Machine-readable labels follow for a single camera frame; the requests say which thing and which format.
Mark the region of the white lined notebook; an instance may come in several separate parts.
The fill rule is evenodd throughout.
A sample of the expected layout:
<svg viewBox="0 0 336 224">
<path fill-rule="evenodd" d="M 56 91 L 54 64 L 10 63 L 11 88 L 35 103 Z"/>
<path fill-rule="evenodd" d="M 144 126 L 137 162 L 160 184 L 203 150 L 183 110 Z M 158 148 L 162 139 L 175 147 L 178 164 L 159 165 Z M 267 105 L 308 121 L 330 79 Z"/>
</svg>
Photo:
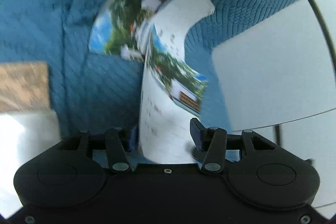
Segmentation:
<svg viewBox="0 0 336 224">
<path fill-rule="evenodd" d="M 53 110 L 1 114 L 1 215 L 17 212 L 22 204 L 14 189 L 18 168 L 61 141 Z"/>
</svg>

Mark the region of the green landscape cover notebook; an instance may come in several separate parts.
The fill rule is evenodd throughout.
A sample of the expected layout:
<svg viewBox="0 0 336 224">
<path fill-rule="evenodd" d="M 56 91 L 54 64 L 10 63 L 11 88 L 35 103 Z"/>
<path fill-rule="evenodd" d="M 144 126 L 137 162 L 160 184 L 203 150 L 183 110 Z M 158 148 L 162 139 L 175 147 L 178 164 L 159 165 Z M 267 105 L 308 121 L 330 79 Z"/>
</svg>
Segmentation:
<svg viewBox="0 0 336 224">
<path fill-rule="evenodd" d="M 92 53 L 143 62 L 153 40 L 183 59 L 190 28 L 212 15 L 211 0 L 107 0 L 88 41 Z"/>
</svg>

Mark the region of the tan painting cover notebook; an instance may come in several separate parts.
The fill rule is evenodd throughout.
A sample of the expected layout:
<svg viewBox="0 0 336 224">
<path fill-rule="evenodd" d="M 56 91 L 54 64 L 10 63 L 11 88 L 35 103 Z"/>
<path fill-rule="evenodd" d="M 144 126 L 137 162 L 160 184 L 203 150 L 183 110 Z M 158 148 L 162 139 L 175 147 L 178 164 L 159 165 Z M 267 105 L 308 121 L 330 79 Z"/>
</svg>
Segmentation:
<svg viewBox="0 0 336 224">
<path fill-rule="evenodd" d="M 44 61 L 1 63 L 1 113 L 49 108 L 47 63 Z"/>
</svg>

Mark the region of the blue textured sofa cover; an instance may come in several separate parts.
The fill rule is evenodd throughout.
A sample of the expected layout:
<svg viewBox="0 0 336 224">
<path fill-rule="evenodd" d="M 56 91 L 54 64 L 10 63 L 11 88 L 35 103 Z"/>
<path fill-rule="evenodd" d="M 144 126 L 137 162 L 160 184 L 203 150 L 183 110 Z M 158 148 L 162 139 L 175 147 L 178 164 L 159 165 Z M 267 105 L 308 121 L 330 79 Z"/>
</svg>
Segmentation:
<svg viewBox="0 0 336 224">
<path fill-rule="evenodd" d="M 88 50 L 90 30 L 105 1 L 1 0 L 1 61 L 48 63 L 51 106 L 63 136 L 135 128 L 138 122 L 142 64 Z M 214 14 L 187 34 L 186 61 L 210 79 L 202 123 L 230 130 L 211 60 L 213 49 L 296 0 L 211 1 Z"/>
</svg>

